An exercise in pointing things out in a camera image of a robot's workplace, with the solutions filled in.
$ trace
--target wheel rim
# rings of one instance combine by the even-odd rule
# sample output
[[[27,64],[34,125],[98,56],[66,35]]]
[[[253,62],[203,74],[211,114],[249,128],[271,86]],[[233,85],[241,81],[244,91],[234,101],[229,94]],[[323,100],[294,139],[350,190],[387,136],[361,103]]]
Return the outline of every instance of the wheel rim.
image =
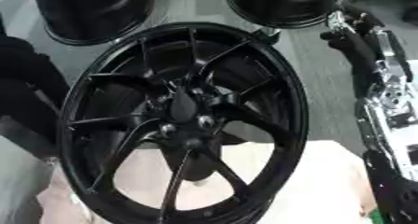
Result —
[[[216,46],[216,52],[202,55],[202,51],[207,49],[205,46],[212,46],[211,50]],[[170,65],[159,67],[158,59],[153,56],[167,57],[168,53],[164,53],[169,52],[167,50],[183,56],[181,63],[189,61],[190,64],[177,68],[175,65],[174,68]],[[243,78],[245,76],[234,78],[230,70],[221,72],[217,69],[230,63],[230,58],[237,57],[251,60],[249,67],[256,67],[258,74],[247,71],[247,75],[251,74],[248,77],[256,77],[257,82],[235,90],[240,79],[241,83],[248,81]],[[106,95],[111,92],[108,84],[130,88],[125,94],[129,97],[129,105],[121,105],[123,108],[118,108],[119,113],[112,111],[109,114],[109,109],[104,108]],[[232,92],[222,94],[219,86],[227,86]],[[284,93],[277,101],[270,101],[270,105],[255,101],[261,107],[269,106],[270,113],[258,112],[244,105],[254,97],[267,100],[267,96],[260,98],[258,94],[270,91],[268,94],[271,95],[278,91],[277,87]],[[135,113],[144,103],[147,105],[141,109],[141,114]],[[182,113],[181,107],[184,106],[192,112]],[[107,112],[105,117],[98,115],[100,111],[97,110],[102,109]],[[210,128],[204,128],[203,124],[208,121],[202,119],[204,116],[212,119]],[[64,172],[81,200],[114,223],[255,223],[299,161],[307,136],[307,118],[306,98],[300,81],[283,56],[273,48],[249,33],[228,26],[176,23],[123,40],[79,78],[67,97],[61,116],[60,155]],[[272,156],[249,185],[217,153],[221,143],[216,139],[224,137],[222,128],[233,120],[259,127],[274,139]],[[167,137],[170,127],[161,128],[166,124],[174,124],[177,134],[168,134]],[[110,160],[102,169],[84,157],[86,147],[93,146],[91,133],[99,130],[127,131],[114,147],[113,154],[118,155],[109,156]],[[168,140],[178,146],[168,146]],[[145,141],[159,145],[174,171],[161,209],[135,203],[112,186],[113,174],[118,167],[138,147],[138,143]],[[211,141],[214,141],[213,146],[204,145],[212,144]],[[190,171],[190,163],[199,168]],[[234,195],[208,207],[175,210],[179,183],[183,179],[203,179],[212,172],[220,173],[229,181]]]

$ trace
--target white fabric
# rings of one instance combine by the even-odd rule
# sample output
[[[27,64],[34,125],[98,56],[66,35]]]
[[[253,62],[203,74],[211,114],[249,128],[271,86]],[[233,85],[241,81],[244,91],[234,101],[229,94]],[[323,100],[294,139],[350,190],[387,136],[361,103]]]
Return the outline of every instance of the white fabric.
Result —
[[[223,147],[223,160],[246,182],[261,170],[272,144],[246,143]],[[137,150],[119,169],[115,183],[134,200],[159,207],[171,172],[156,149]],[[232,189],[218,174],[199,184],[184,182],[177,208],[202,207],[228,198]],[[42,224],[104,224],[71,201],[72,191],[57,169],[49,189],[39,195]],[[308,142],[300,164],[259,224],[371,223],[365,214],[375,208],[363,162],[333,141]]]

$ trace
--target black wheel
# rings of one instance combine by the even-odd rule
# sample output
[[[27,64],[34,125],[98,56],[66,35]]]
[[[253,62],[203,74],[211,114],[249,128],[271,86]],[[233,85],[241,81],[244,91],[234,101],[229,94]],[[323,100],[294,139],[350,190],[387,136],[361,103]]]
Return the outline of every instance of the black wheel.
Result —
[[[268,133],[274,151],[251,182],[221,159],[239,145],[232,121]],[[121,141],[112,131],[123,132]],[[133,35],[101,56],[65,102],[60,128],[63,169],[80,199],[113,223],[256,223],[297,165],[308,107],[286,59],[255,35],[214,23],[175,23]],[[160,148],[173,171],[161,208],[136,203],[115,188],[121,163],[144,142]],[[227,200],[180,211],[183,180],[221,174]]]

